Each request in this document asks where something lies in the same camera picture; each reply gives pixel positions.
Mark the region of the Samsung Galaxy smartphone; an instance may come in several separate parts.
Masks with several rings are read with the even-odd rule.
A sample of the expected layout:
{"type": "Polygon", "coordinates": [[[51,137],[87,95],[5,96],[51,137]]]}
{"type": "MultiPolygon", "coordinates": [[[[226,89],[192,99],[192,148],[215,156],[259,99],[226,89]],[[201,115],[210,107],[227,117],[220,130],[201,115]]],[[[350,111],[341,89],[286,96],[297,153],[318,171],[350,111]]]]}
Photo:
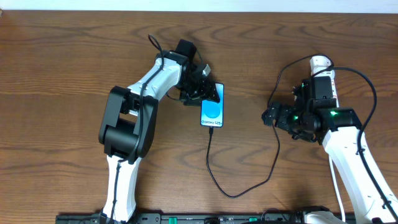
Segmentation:
{"type": "Polygon", "coordinates": [[[201,103],[200,124],[214,128],[223,127],[224,119],[224,85],[216,84],[216,92],[220,98],[219,103],[210,100],[203,100],[201,103]]]}

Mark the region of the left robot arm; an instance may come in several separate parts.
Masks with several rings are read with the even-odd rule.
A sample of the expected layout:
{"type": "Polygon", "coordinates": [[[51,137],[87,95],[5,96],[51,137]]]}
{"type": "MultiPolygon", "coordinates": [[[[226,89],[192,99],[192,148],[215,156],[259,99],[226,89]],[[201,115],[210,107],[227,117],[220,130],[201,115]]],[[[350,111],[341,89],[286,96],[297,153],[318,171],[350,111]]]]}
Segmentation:
{"type": "Polygon", "coordinates": [[[164,50],[155,40],[152,44],[159,51],[154,66],[137,83],[109,92],[98,135],[109,166],[100,223],[127,223],[134,216],[139,166],[152,145],[159,102],[167,92],[173,87],[180,90],[179,101],[186,106],[221,101],[209,78],[209,65],[193,61],[194,43],[182,39],[175,50],[164,50]]]}

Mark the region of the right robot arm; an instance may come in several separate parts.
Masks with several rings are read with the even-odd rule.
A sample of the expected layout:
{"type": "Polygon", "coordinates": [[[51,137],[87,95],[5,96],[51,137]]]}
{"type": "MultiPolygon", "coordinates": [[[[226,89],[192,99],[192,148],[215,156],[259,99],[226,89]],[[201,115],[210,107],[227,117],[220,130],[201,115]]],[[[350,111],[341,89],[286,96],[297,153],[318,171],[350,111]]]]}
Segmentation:
{"type": "Polygon", "coordinates": [[[396,222],[397,197],[370,153],[354,109],[339,106],[333,77],[304,79],[292,93],[294,105],[272,102],[262,114],[264,124],[323,146],[343,181],[357,223],[396,222]]]}

